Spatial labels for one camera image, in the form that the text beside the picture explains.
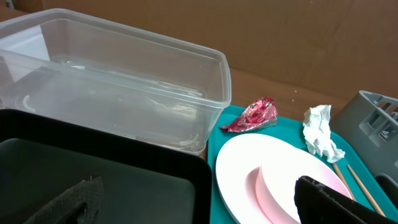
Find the red foil snack wrapper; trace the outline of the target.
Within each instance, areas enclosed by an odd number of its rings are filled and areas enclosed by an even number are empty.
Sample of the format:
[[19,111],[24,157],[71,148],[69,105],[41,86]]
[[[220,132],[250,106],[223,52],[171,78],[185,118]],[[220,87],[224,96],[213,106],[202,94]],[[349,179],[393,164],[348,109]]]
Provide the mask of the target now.
[[274,99],[263,97],[251,103],[232,123],[220,126],[227,133],[243,133],[277,124],[277,109]]

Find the white tissue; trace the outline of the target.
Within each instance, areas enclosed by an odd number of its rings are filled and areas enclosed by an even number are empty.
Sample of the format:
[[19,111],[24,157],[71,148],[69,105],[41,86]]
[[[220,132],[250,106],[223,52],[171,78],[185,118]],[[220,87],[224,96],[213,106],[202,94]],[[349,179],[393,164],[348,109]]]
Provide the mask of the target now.
[[303,135],[309,153],[326,157],[330,164],[344,158],[345,151],[338,149],[331,140],[331,105],[309,108],[304,114]]

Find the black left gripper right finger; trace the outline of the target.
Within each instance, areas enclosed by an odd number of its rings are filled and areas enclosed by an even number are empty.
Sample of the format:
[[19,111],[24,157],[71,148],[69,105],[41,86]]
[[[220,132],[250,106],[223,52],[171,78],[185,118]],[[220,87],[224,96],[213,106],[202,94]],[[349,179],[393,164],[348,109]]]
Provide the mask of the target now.
[[294,202],[301,224],[397,224],[306,175],[295,183]]

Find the wooden chopstick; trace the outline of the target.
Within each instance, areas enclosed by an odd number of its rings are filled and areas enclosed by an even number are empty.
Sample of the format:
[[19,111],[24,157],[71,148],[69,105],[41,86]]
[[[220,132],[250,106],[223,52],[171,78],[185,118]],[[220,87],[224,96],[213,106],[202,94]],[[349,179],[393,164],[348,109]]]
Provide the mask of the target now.
[[347,191],[349,192],[349,194],[351,195],[351,198],[356,201],[356,198],[354,196],[354,194],[352,193],[346,179],[344,178],[343,174],[341,173],[339,167],[337,166],[336,163],[332,163],[332,167],[336,173],[336,175],[340,178],[340,180],[342,181],[342,183],[344,183],[345,187],[347,188]]
[[355,179],[355,181],[357,182],[359,188],[362,190],[363,194],[365,195],[365,197],[367,198],[367,200],[369,201],[369,203],[372,205],[373,209],[375,210],[375,212],[377,212],[378,214],[382,215],[385,217],[384,212],[382,211],[382,209],[380,208],[380,206],[377,204],[377,202],[375,201],[375,199],[373,198],[373,196],[370,194],[370,192],[368,191],[368,189],[365,187],[365,185],[362,183],[362,181],[360,180],[360,178],[357,176],[357,174],[355,173],[355,171],[351,168],[351,166],[348,164],[347,165],[348,170],[350,171],[351,175],[353,176],[353,178]]

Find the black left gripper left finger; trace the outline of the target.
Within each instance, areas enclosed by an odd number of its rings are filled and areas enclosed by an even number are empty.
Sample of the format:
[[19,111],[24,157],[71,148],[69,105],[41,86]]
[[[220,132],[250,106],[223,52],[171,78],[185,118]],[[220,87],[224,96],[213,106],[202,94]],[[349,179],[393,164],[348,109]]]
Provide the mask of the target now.
[[93,224],[104,197],[101,177],[82,180],[41,207],[28,224]]

